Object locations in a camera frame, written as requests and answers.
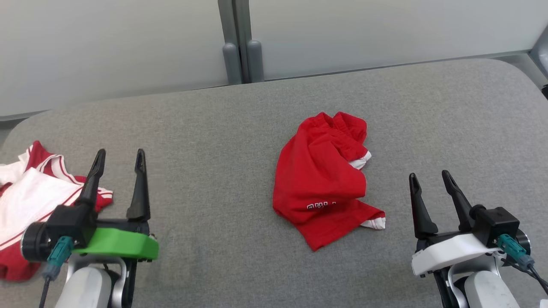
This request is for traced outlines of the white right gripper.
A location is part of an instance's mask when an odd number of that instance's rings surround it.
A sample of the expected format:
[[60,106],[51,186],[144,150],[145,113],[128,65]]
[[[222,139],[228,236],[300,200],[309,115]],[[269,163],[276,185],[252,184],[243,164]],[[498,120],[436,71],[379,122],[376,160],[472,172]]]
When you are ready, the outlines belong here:
[[[470,232],[474,226],[474,219],[470,216],[472,209],[470,202],[448,170],[442,170],[442,179],[447,193],[452,197],[459,219],[460,232]],[[496,251],[495,248],[486,247],[473,234],[456,235],[428,246],[426,238],[437,234],[438,228],[427,212],[422,198],[422,188],[415,173],[409,174],[409,189],[414,235],[419,239],[417,251],[411,260],[413,275],[426,275]]]

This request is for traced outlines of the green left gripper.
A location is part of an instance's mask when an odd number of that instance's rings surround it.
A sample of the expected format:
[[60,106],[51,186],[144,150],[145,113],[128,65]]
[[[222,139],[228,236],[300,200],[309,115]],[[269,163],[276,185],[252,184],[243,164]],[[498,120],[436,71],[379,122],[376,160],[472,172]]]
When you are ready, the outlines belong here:
[[[105,159],[105,149],[98,150],[77,199],[78,206],[85,205],[95,209]],[[126,212],[128,220],[98,220],[94,233],[84,243],[80,243],[79,237],[70,234],[54,237],[47,230],[46,222],[32,223],[21,238],[20,250],[23,258],[30,262],[46,262],[60,242],[61,246],[68,247],[72,254],[120,257],[138,262],[156,260],[159,255],[159,244],[149,231],[147,222],[151,218],[151,213],[146,155],[143,149],[137,151],[134,171],[136,180],[131,205]]]

